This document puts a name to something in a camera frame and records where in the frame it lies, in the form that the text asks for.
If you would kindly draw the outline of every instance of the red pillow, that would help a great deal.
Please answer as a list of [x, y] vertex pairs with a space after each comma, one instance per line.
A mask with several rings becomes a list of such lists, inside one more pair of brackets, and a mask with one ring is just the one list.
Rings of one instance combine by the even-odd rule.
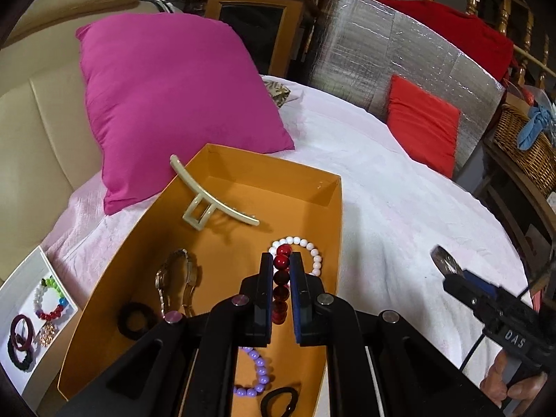
[[452, 177], [458, 139], [458, 108], [393, 75], [387, 125], [415, 161]]

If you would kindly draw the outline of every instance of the beige leather chair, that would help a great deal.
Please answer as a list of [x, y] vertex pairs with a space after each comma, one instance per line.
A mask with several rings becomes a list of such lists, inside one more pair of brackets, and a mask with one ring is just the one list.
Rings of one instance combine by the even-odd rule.
[[0, 284], [101, 169], [83, 106], [76, 29], [139, 0], [36, 0], [0, 50]]

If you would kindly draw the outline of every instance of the colorful bead bracelet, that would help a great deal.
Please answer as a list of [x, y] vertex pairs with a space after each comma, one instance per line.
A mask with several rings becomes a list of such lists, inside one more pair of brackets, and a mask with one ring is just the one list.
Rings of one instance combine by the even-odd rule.
[[273, 280], [276, 287], [272, 291], [272, 322], [276, 325], [282, 325], [286, 321], [287, 316], [287, 299], [290, 297], [290, 290], [287, 284], [290, 282], [290, 255], [292, 253], [292, 245], [299, 245], [307, 248], [313, 257], [312, 272], [309, 274], [313, 276], [320, 276], [322, 268], [322, 257], [319, 255], [319, 250], [315, 248], [313, 243], [310, 243], [304, 238], [300, 237], [286, 237], [272, 243], [269, 248], [269, 253], [272, 254], [274, 260], [274, 276]]
[[[58, 305], [56, 308], [50, 313], [44, 313], [42, 307], [42, 297], [46, 293], [46, 291], [52, 288], [56, 290], [59, 296]], [[33, 299], [33, 308], [35, 315], [41, 320], [45, 321], [52, 321], [56, 320], [61, 317], [63, 310], [68, 305], [68, 300], [62, 293], [60, 286], [57, 284], [56, 280], [51, 276], [48, 279], [41, 279], [41, 284], [35, 290], [35, 296]]]

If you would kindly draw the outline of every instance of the orange box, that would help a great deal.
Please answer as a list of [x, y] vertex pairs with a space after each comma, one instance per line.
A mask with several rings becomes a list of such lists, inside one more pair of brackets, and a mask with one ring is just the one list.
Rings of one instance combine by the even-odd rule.
[[[209, 312], [219, 301], [237, 294], [241, 280], [258, 273], [261, 254], [274, 240], [286, 236], [299, 236], [315, 244], [322, 253], [324, 288], [335, 293], [342, 226], [339, 176], [215, 145], [206, 145], [186, 169], [207, 192], [245, 214], [253, 214], [260, 225], [250, 226], [216, 211], [205, 228], [196, 231], [182, 219], [195, 195], [175, 178], [124, 241], [83, 311], [58, 383], [66, 399], [133, 344], [116, 326], [122, 305], [139, 301], [159, 311], [155, 274], [176, 249], [185, 248], [193, 254], [200, 270], [193, 297], [195, 314]], [[302, 252], [305, 271], [310, 272], [310, 253], [299, 246], [294, 250]], [[178, 310], [183, 277], [176, 271], [171, 271], [171, 275], [170, 308]], [[300, 392], [296, 415], [313, 415], [326, 351], [324, 347], [300, 348], [295, 343], [291, 310], [285, 324], [273, 326], [272, 342], [260, 353], [272, 368], [272, 389], [296, 387]], [[238, 353], [237, 384], [252, 384], [252, 364], [247, 355]], [[232, 415], [259, 416], [261, 398], [262, 395], [255, 400], [234, 397]], [[276, 400], [274, 413], [281, 415], [288, 400], [288, 395]]]

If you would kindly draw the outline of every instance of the red bead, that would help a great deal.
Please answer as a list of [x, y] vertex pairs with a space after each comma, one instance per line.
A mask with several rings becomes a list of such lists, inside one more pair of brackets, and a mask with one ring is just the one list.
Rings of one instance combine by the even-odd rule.
[[275, 325], [282, 325], [286, 321], [286, 314], [285, 313], [272, 313], [272, 322]]
[[276, 285], [286, 285], [290, 282], [290, 274], [287, 271], [281, 270], [274, 273], [274, 283]]
[[274, 258], [274, 266], [277, 270], [285, 270], [290, 264], [290, 259], [284, 254], [277, 255]]
[[286, 313], [287, 312], [287, 302], [274, 301], [272, 303], [272, 311], [274, 313]]
[[286, 301], [290, 297], [290, 291], [287, 289], [287, 287], [279, 285], [277, 287], [274, 287], [274, 290], [272, 291], [272, 297], [277, 301]]
[[276, 248], [276, 255], [283, 255], [286, 257], [289, 257], [291, 254], [291, 246], [290, 245], [280, 245], [278, 246], [278, 248]]

